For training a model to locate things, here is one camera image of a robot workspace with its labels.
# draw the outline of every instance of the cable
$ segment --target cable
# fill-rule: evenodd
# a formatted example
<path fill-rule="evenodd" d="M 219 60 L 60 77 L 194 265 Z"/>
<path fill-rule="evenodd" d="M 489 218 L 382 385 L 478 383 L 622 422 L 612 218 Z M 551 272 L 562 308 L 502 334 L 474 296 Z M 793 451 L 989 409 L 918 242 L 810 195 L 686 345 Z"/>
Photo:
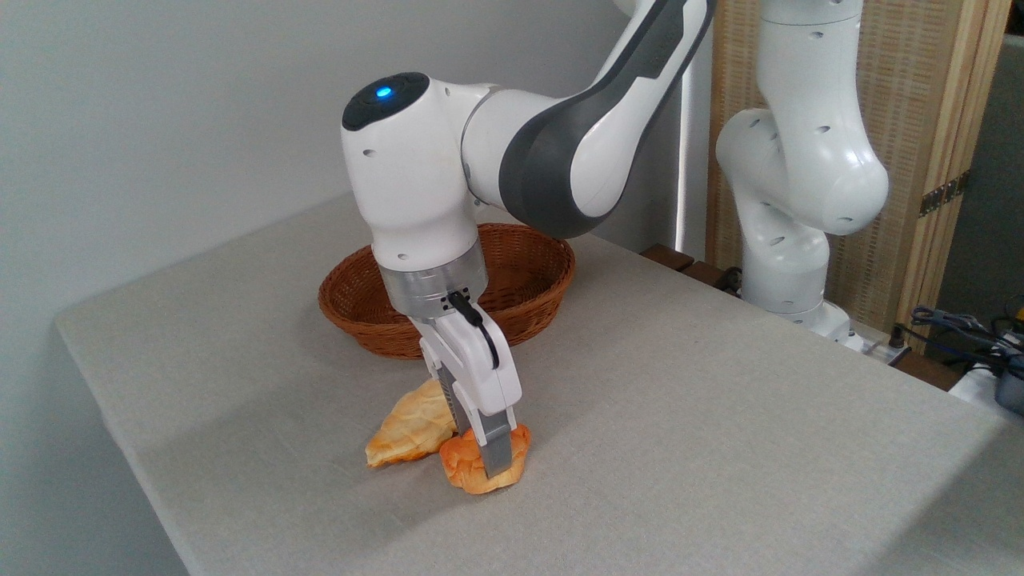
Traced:
<path fill-rule="evenodd" d="M 997 376 L 1002 374 L 1004 372 L 1009 372 L 1017 378 L 1024 379 L 1024 370 L 1021 370 L 1017 366 L 1014 366 L 1011 362 L 1011 358 L 1013 356 L 1017 356 L 1016 352 L 1014 352 L 1013 354 L 1007 354 L 1005 349 L 997 348 L 993 349 L 988 356 L 979 356 L 977 354 L 972 354 L 961 349 L 952 348 L 941 342 L 937 342 L 933 338 L 929 338 L 924 334 L 919 334 L 918 332 L 914 332 L 913 330 L 907 328 L 903 324 L 896 324 L 896 328 L 901 330 L 904 334 L 913 336 L 914 338 L 918 338 L 919 340 L 931 344 L 942 352 L 974 362 L 975 364 L 984 365 L 988 367 L 989 370 L 991 370 L 991 372 Z"/>

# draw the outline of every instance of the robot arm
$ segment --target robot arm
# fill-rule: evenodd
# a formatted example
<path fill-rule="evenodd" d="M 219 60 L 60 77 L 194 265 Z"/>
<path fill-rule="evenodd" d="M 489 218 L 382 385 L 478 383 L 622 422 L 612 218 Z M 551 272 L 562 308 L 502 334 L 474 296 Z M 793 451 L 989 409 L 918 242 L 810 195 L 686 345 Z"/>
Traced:
<path fill-rule="evenodd" d="M 600 223 L 714 4 L 639 0 L 597 79 L 567 98 L 406 73 L 371 83 L 345 108 L 342 148 L 388 297 L 420 331 L 488 476 L 511 464 L 522 392 L 504 335 L 476 303 L 487 275 L 473 196 L 557 238 Z"/>
<path fill-rule="evenodd" d="M 856 349 L 824 286 L 825 233 L 863 229 L 889 193 L 857 101 L 862 6 L 762 0 L 757 79 L 770 110 L 734 116 L 716 150 L 743 233 L 743 299 Z"/>

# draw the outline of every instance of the bread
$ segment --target bread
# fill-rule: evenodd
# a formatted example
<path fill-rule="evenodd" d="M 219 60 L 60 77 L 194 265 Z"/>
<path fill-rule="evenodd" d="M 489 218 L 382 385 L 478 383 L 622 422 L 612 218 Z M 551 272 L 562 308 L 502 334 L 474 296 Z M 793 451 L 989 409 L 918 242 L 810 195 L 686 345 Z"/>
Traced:
<path fill-rule="evenodd" d="M 367 444 L 367 465 L 418 460 L 437 452 L 457 431 L 440 382 L 427 380 L 401 397 L 384 418 Z"/>
<path fill-rule="evenodd" d="M 512 467 L 488 479 L 483 469 L 480 449 L 476 445 L 473 430 L 462 437 L 455 437 L 441 445 L 441 465 L 449 482 L 470 494 L 485 494 L 499 488 L 511 486 L 522 477 L 526 466 L 526 451 L 529 449 L 529 428 L 519 424 L 512 430 Z"/>

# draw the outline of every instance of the wicker basket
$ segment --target wicker basket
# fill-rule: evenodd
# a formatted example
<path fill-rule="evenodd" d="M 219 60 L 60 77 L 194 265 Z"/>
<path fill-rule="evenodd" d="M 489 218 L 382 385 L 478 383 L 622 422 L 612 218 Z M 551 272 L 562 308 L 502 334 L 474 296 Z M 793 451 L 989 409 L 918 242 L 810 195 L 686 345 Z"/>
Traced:
<path fill-rule="evenodd" d="M 490 281 L 479 303 L 516 345 L 547 328 L 572 280 L 575 256 L 568 243 L 521 224 L 480 224 L 480 245 Z M 420 334 L 388 301 L 370 246 L 357 250 L 324 279 L 324 316 L 362 347 L 387 358 L 423 358 Z"/>

